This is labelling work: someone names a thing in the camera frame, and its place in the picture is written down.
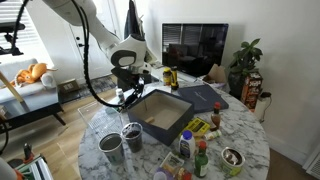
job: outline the television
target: television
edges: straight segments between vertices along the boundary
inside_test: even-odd
[[[221,64],[228,24],[163,23],[162,64],[194,77]]]

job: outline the open box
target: open box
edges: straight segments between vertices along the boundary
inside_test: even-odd
[[[214,64],[207,75],[202,78],[207,84],[213,84],[215,88],[224,90],[227,84],[224,67]]]
[[[193,118],[193,104],[179,96],[154,90],[128,108],[130,122],[138,122],[143,131],[170,146]]]

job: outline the orange bottle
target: orange bottle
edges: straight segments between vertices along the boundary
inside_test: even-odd
[[[214,108],[213,108],[213,114],[211,115],[211,121],[214,125],[216,125],[215,128],[210,128],[210,131],[216,131],[217,129],[220,128],[220,122],[221,122],[221,116],[220,116],[220,103],[216,102],[214,103]]]

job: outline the orange plush toy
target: orange plush toy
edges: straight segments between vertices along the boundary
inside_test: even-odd
[[[32,84],[40,79],[40,77],[47,72],[47,70],[56,71],[53,69],[47,69],[45,63],[30,64],[28,70],[20,70],[11,81],[11,85],[21,87],[22,83]]]

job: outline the metal cup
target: metal cup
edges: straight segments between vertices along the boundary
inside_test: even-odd
[[[121,131],[122,137],[127,141],[131,152],[142,149],[142,126],[139,123],[129,123]]]
[[[122,138],[118,133],[111,133],[102,138],[99,149],[104,152],[112,165],[119,165],[125,159]]]

